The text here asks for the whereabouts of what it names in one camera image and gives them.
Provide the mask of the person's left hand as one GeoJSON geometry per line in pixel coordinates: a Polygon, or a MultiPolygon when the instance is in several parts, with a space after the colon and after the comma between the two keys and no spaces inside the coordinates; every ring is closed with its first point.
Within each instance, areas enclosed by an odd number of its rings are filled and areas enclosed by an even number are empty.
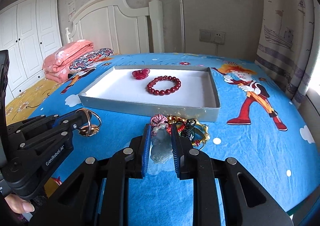
{"type": "Polygon", "coordinates": [[[34,206],[30,202],[21,199],[15,194],[9,194],[7,197],[5,197],[5,201],[7,202],[11,210],[17,214],[35,211],[34,206]]]}

